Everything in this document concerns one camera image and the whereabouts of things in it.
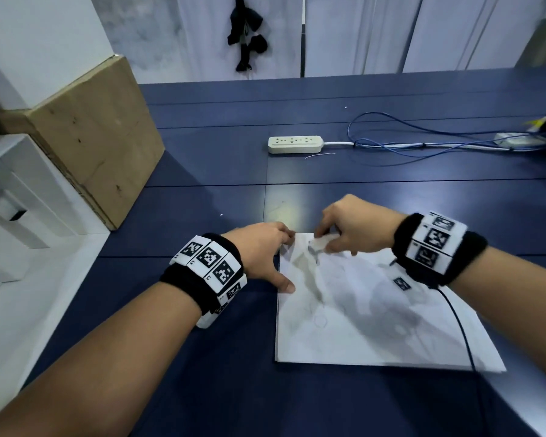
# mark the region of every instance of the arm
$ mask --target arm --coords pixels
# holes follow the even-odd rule
[[[342,235],[328,252],[375,252],[392,248],[405,217],[348,195],[324,210],[315,235],[336,225]],[[546,269],[488,247],[450,287],[546,372]]]
[[[272,222],[224,236],[239,249],[248,277],[292,292],[273,256],[294,235]],[[149,287],[0,411],[0,436],[128,435],[200,316],[196,302],[175,286]]]

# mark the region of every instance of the person's left hand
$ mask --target person's left hand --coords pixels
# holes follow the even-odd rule
[[[273,265],[273,256],[281,244],[291,245],[295,241],[295,232],[283,222],[260,222],[235,228],[222,236],[239,249],[247,277],[265,279],[282,293],[295,291],[295,285]]]

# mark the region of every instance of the qr code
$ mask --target qr code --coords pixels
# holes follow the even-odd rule
[[[415,256],[415,261],[420,262],[421,264],[433,268],[435,266],[435,263],[437,262],[437,258],[439,257],[439,253],[434,252],[433,250],[429,250],[425,247],[419,247],[419,250],[417,251],[417,254]]]
[[[433,221],[433,225],[436,225],[437,227],[441,227],[444,230],[450,231],[451,228],[455,225],[453,221],[450,221],[448,219],[445,219],[442,216],[437,216],[435,220]]]
[[[224,310],[228,304],[229,304],[228,302],[225,302],[224,305],[221,305],[220,307],[218,307],[217,309],[215,309],[215,310],[214,310],[214,314],[220,314],[220,313],[222,313],[222,310]]]
[[[224,260],[221,262],[221,264],[217,268],[214,269],[212,274],[214,274],[217,277],[217,279],[221,282],[221,284],[225,284],[228,281],[228,279],[230,279],[233,276],[234,271],[229,266],[229,264],[227,264],[226,261]]]
[[[398,287],[402,290],[402,291],[406,291],[406,290],[410,290],[410,285],[408,285],[406,283],[406,281],[404,279],[402,279],[401,277],[397,277],[396,279],[393,280],[393,282],[398,285]]]
[[[436,228],[431,228],[424,239],[424,243],[428,243],[430,246],[441,250],[447,243],[449,237],[449,234],[437,230]]]
[[[226,292],[226,296],[229,298],[229,300],[239,292],[240,290],[240,282],[237,282],[235,286],[233,286],[229,291]]]
[[[194,256],[198,250],[202,248],[201,243],[190,242],[186,247],[181,251],[181,254],[186,256]]]
[[[204,264],[206,268],[212,267],[220,258],[221,256],[209,247],[205,248],[204,251],[196,257],[196,259]]]

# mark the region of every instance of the brown wooden block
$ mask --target brown wooden block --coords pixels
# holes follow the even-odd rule
[[[127,59],[114,56],[33,109],[0,112],[28,133],[109,229],[117,229],[164,146]]]

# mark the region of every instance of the white paper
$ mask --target white paper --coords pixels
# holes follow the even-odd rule
[[[459,325],[443,296],[422,284],[402,291],[383,270],[390,249],[316,258],[313,234],[299,233],[281,250],[279,271],[295,284],[279,294],[276,360],[339,365],[471,370]],[[502,372],[504,363],[475,311],[443,288],[456,310],[479,371]]]

